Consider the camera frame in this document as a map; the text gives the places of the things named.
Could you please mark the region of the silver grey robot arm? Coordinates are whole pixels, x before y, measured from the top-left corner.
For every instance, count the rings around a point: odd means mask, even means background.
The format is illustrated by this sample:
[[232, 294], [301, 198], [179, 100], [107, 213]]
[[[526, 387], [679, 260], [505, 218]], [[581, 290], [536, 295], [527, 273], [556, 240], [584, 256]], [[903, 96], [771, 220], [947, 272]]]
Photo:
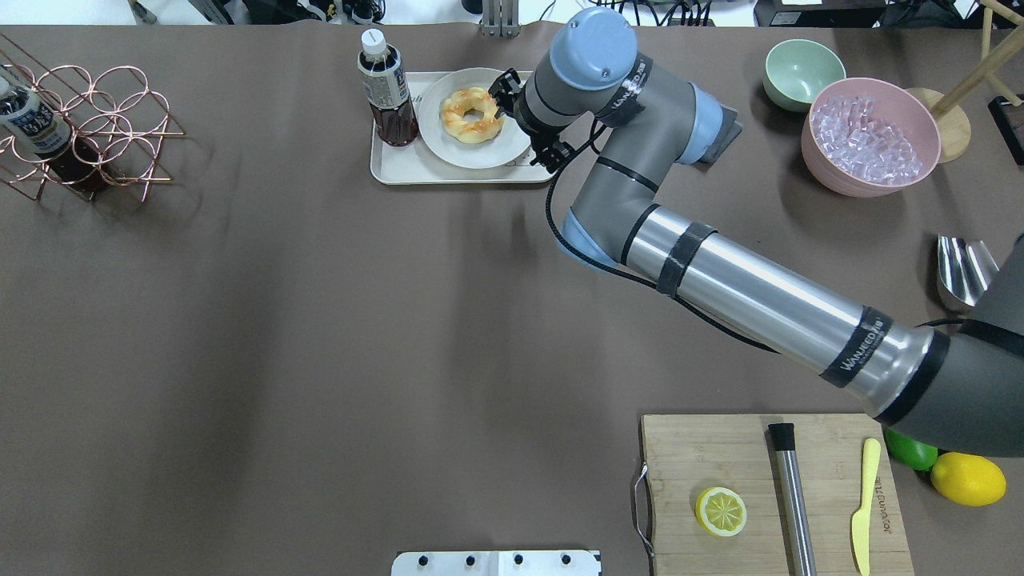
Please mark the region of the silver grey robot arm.
[[591, 7], [556, 35], [531, 76], [506, 70], [498, 108], [552, 174], [577, 151], [560, 133], [592, 113], [611, 130], [566, 218], [562, 244], [588, 265], [654, 288], [721, 330], [808, 366], [866, 414], [968, 454], [1023, 453], [1022, 244], [952, 335], [907, 328], [654, 203], [673, 164], [713, 164], [738, 113], [638, 50], [618, 12]]

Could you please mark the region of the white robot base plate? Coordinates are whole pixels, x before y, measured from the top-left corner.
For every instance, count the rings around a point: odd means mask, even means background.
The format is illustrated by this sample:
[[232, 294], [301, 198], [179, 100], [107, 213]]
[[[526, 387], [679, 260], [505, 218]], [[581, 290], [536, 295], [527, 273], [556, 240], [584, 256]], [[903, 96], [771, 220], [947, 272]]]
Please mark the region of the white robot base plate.
[[461, 550], [407, 551], [391, 575], [602, 575], [599, 551]]

